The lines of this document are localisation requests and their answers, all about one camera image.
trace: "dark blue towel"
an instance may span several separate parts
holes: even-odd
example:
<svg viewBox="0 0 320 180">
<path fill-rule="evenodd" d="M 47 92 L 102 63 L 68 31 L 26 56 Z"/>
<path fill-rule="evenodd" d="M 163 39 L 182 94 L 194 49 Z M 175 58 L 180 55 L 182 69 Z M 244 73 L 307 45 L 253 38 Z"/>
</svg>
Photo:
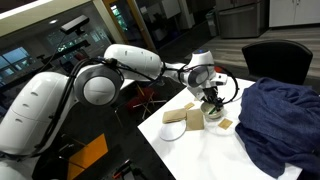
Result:
<svg viewBox="0 0 320 180">
<path fill-rule="evenodd" d="M 242 95 L 236 132 L 252 162 L 274 178 L 285 163 L 320 173 L 320 97 L 310 87 L 262 78 Z"/>
</svg>

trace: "white table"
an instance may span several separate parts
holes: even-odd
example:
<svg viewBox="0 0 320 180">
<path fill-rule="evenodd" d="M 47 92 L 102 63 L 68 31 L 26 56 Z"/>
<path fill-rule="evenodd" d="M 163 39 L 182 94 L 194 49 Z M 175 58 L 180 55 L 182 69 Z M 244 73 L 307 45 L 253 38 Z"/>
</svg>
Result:
<svg viewBox="0 0 320 180">
<path fill-rule="evenodd" d="M 218 122 L 204 120 L 204 130 L 186 131 L 175 141 L 167 142 L 159 137 L 165 111 L 183 108 L 189 102 L 195 104 L 192 109 L 200 108 L 201 102 L 194 101 L 194 96 L 187 89 L 181 91 L 139 125 L 142 134 L 177 180 L 273 179 L 252 163 L 243 142 L 235 132 L 235 127 L 239 123 L 243 89 L 253 82 L 238 79 L 238 83 L 240 87 L 236 97 L 238 100 L 224 106 L 223 116 L 233 121 L 227 130 L 217 127 L 221 120 Z M 227 85 L 218 88 L 219 97 L 229 100 L 233 96 L 234 87 L 232 79 L 229 78 Z M 300 173 L 300 168 L 286 164 L 285 173 L 279 179 L 297 179 Z"/>
</svg>

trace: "cable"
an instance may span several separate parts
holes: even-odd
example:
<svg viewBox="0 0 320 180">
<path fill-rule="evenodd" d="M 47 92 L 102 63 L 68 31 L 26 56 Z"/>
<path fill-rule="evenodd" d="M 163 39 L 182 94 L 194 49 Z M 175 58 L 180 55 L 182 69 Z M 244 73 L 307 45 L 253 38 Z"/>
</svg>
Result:
<svg viewBox="0 0 320 180">
<path fill-rule="evenodd" d="M 233 75 L 229 70 L 227 70 L 226 68 L 224 68 L 224 67 L 222 67 L 222 66 L 216 66 L 216 67 L 219 67 L 219 68 L 221 68 L 223 71 L 225 71 L 225 72 L 228 74 L 228 76 L 230 76 L 230 77 L 232 78 L 232 80 L 233 80 L 233 82 L 234 82 L 234 84 L 235 84 L 235 92 L 234 92 L 233 97 L 232 97 L 229 101 L 223 102 L 222 104 L 230 103 L 230 102 L 232 102 L 233 99 L 238 95 L 238 91 L 239 91 L 238 81 L 237 81 L 237 79 L 234 77 L 234 75 Z"/>
<path fill-rule="evenodd" d="M 60 40 L 59 44 L 58 44 L 58 47 L 56 48 L 56 50 L 54 51 L 53 55 L 51 56 L 50 60 L 39 70 L 39 72 L 41 72 L 45 67 L 47 67 L 50 62 L 52 61 L 52 59 L 54 58 L 54 55 L 57 54 L 57 51 L 59 49 L 59 46 L 61 45 L 61 43 L 63 42 L 64 38 L 66 37 L 67 35 L 65 34 L 62 39 Z"/>
<path fill-rule="evenodd" d="M 40 152 L 40 150 L 47 144 L 47 141 L 51 137 L 52 133 L 54 132 L 54 130 L 60 120 L 61 114 L 64 110 L 64 107 L 67 103 L 67 100 L 68 100 L 69 95 L 71 93 L 71 90 L 73 88 L 73 84 L 76 79 L 76 76 L 79 73 L 80 69 L 83 66 L 87 65 L 89 62 L 91 62 L 91 61 L 88 59 L 82 60 L 78 64 L 76 64 L 76 66 L 73 68 L 73 70 L 70 73 L 70 77 L 66 83 L 66 86 L 63 90 L 61 98 L 59 100 L 55 114 L 52 117 L 52 120 L 51 120 L 50 124 L 48 125 L 43 138 L 41 139 L 40 143 L 35 146 L 35 150 L 30 155 L 23 156 L 23 157 L 19 158 L 18 161 L 22 161 L 22 160 L 30 158 L 30 157 L 40 156 L 40 155 L 42 155 L 43 152 L 45 152 L 45 150 L 43 152 Z"/>
<path fill-rule="evenodd" d="M 131 71 L 131 72 L 134 72 L 134 73 L 136 73 L 136 74 L 139 74 L 139 75 L 145 77 L 146 79 L 148 79 L 148 80 L 151 81 L 151 82 L 156 81 L 155 79 L 152 79 L 151 77 L 149 77 L 149 76 L 147 76 L 147 75 L 145 75 L 145 74 L 143 74 L 143 73 L 140 73 L 139 71 L 136 71 L 136 70 L 132 69 L 130 66 L 128 66 L 128 65 L 126 65 L 126 64 L 123 64 L 123 63 L 121 63 L 121 62 L 119 62 L 119 61 L 118 61 L 118 63 L 119 63 L 121 66 L 123 66 L 123 67 L 117 66 L 117 68 L 119 68 L 119 69 Z"/>
</svg>

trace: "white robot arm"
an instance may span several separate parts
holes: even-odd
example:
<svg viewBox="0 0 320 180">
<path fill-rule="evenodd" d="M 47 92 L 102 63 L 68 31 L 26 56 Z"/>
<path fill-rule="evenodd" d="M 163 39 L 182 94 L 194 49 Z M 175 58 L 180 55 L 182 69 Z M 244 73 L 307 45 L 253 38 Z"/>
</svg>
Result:
<svg viewBox="0 0 320 180">
<path fill-rule="evenodd" d="M 22 89 L 0 124 L 0 179 L 30 178 L 36 163 L 33 157 L 51 145 L 71 107 L 78 102 L 88 106 L 113 103 L 124 79 L 158 81 L 169 77 L 186 85 L 198 99 L 211 103 L 217 103 L 217 92 L 212 89 L 227 81 L 226 75 L 214 71 L 212 55 L 204 50 L 193 53 L 188 65 L 168 64 L 148 50 L 115 44 L 96 60 L 100 63 L 82 67 L 76 77 L 39 73 Z M 67 95 L 65 103 L 59 107 L 63 95 Z M 24 163 L 29 163 L 29 168 L 19 168 Z"/>
</svg>

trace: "small tan block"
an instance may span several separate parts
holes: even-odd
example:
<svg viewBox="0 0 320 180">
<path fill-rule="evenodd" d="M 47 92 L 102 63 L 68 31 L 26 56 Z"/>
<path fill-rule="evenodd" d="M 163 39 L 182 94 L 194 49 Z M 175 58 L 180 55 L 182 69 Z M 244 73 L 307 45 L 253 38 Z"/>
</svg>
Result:
<svg viewBox="0 0 320 180">
<path fill-rule="evenodd" d="M 185 108 L 186 110 L 189 110 L 189 109 L 192 108 L 193 106 L 194 106 L 194 104 L 191 102 L 191 103 L 185 105 L 184 108 Z"/>
<path fill-rule="evenodd" d="M 231 124 L 232 124 L 232 121 L 228 119 L 224 119 L 218 124 L 218 126 L 221 127 L 222 129 L 227 130 Z"/>
<path fill-rule="evenodd" d="M 186 119 L 187 110 L 185 108 L 167 111 L 163 113 L 162 123 L 171 123 Z"/>
<path fill-rule="evenodd" d="M 200 109 L 187 111 L 187 131 L 204 129 L 203 114 Z"/>
</svg>

